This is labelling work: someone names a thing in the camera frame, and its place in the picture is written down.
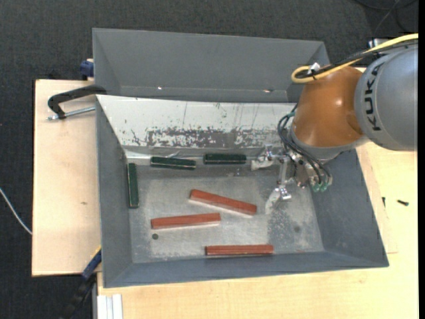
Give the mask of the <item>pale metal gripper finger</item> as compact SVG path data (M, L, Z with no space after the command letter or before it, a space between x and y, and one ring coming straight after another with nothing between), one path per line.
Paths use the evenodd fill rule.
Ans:
M265 214L271 214L279 206L282 206L284 202L289 201L291 198L292 196L286 186L279 185L275 187L265 202Z
M276 155L273 153L273 145L266 144L264 149L250 161L250 169L256 171L262 168L270 167L276 161Z

